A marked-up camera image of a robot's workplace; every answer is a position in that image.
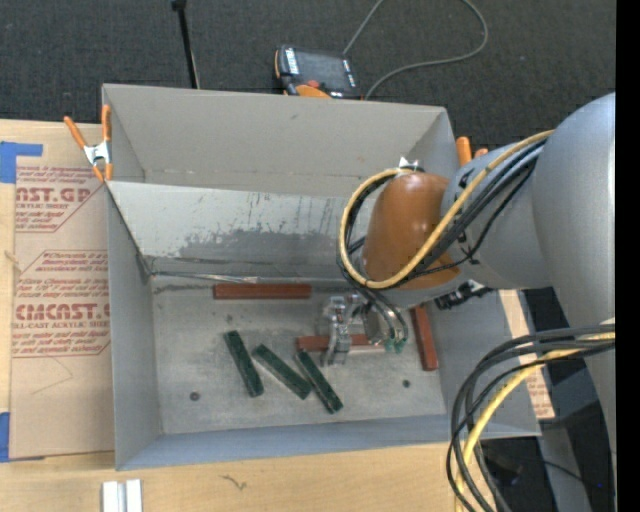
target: blue tape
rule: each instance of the blue tape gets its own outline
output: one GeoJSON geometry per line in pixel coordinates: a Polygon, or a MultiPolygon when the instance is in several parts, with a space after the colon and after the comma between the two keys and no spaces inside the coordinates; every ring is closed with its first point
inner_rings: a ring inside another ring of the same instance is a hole
{"type": "Polygon", "coordinates": [[[9,462],[9,413],[0,413],[0,462],[9,462]]]}
{"type": "Polygon", "coordinates": [[[15,183],[19,156],[42,156],[42,144],[0,142],[0,183],[15,183]]]}

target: cardboard box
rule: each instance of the cardboard box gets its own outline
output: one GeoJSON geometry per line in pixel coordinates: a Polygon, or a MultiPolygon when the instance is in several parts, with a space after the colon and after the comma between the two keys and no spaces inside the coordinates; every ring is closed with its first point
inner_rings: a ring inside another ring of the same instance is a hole
{"type": "MultiPolygon", "coordinates": [[[[345,404],[333,415],[264,373],[264,395],[250,398],[223,340],[237,330],[250,350],[265,343],[291,362],[297,336],[327,328],[324,301],[348,291],[335,267],[348,196],[401,157],[451,176],[443,108],[122,85],[105,85],[104,101],[118,468],[448,439],[457,386],[510,337],[497,295],[431,312],[436,372],[420,368],[413,335],[400,355],[323,369],[345,404]],[[314,294],[215,301],[211,286],[229,280],[309,282],[314,294]]],[[[521,391],[489,435],[537,432],[521,391]]]]}

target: yellow cable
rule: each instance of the yellow cable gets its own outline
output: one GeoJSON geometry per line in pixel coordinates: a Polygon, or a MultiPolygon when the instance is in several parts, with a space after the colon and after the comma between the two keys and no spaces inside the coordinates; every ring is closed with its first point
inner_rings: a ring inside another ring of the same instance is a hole
{"type": "Polygon", "coordinates": [[[502,162],[504,162],[507,158],[512,156],[517,151],[520,151],[522,148],[530,144],[533,144],[535,142],[538,142],[542,139],[549,137],[549,135],[551,135],[552,133],[553,133],[553,130],[541,132],[536,135],[532,135],[531,137],[528,137],[518,142],[517,144],[514,144],[505,152],[503,152],[500,156],[498,156],[495,160],[493,160],[489,165],[487,165],[482,171],[480,171],[476,175],[476,177],[471,181],[471,183],[469,183],[469,185],[467,185],[467,187],[462,191],[462,193],[460,194],[460,197],[458,197],[458,199],[451,205],[451,208],[449,208],[449,210],[444,215],[444,217],[442,217],[442,220],[438,223],[436,228],[433,230],[431,235],[427,238],[427,240],[422,245],[420,250],[416,253],[416,255],[411,259],[411,261],[409,261],[409,263],[407,263],[407,265],[405,265],[402,269],[400,269],[400,271],[398,271],[394,276],[388,279],[384,279],[382,281],[372,281],[362,276],[351,264],[351,261],[349,261],[349,253],[348,253],[346,241],[345,241],[347,222],[349,219],[349,215],[351,213],[351,209],[353,208],[353,205],[359,199],[360,194],[367,186],[371,185],[372,183],[375,183],[376,181],[379,181],[384,177],[400,174],[401,172],[407,172],[407,171],[403,169],[388,169],[386,171],[383,171],[369,178],[362,185],[360,185],[360,187],[358,187],[358,189],[354,192],[354,194],[349,199],[349,202],[347,203],[347,206],[345,207],[344,212],[342,214],[342,220],[340,222],[340,234],[338,239],[338,245],[340,250],[340,259],[342,260],[342,263],[346,271],[356,282],[358,282],[359,284],[367,288],[384,289],[397,284],[400,280],[407,277],[407,275],[413,269],[415,269],[418,266],[418,264],[424,259],[424,257],[433,249],[433,247],[438,242],[440,235],[447,228],[449,223],[453,220],[454,216],[460,211],[464,202],[469,198],[471,193],[478,187],[478,185],[482,182],[482,180],[484,180],[484,178],[486,178],[486,176],[491,171],[493,171],[493,169],[495,169],[498,165],[500,165],[502,162]]]}
{"type": "MultiPolygon", "coordinates": [[[[593,341],[599,339],[613,339],[615,338],[615,332],[613,333],[605,333],[601,335],[591,336],[586,338],[583,341],[593,341]]],[[[575,354],[577,352],[581,352],[586,349],[567,349],[567,350],[553,350],[548,352],[542,357],[539,357],[538,361],[551,361],[553,359],[559,359],[561,357],[566,357],[571,354],[575,354]]],[[[483,409],[482,413],[478,417],[473,429],[469,433],[469,437],[467,438],[467,442],[465,443],[464,450],[462,452],[463,460],[465,465],[468,465],[471,461],[471,457],[473,455],[473,450],[475,449],[476,444],[480,440],[480,436],[484,431],[485,427],[489,423],[489,420],[493,417],[496,410],[502,402],[511,394],[511,392],[518,387],[518,385],[524,381],[529,375],[538,370],[538,366],[530,366],[528,368],[523,368],[518,373],[516,373],[513,377],[511,377],[505,385],[494,395],[494,397],[489,401],[487,406],[483,409]]],[[[462,474],[458,471],[456,475],[456,487],[462,494],[464,492],[464,480],[462,479],[462,474]]],[[[456,512],[463,512],[463,505],[456,496],[454,499],[454,506],[456,512]]]]}

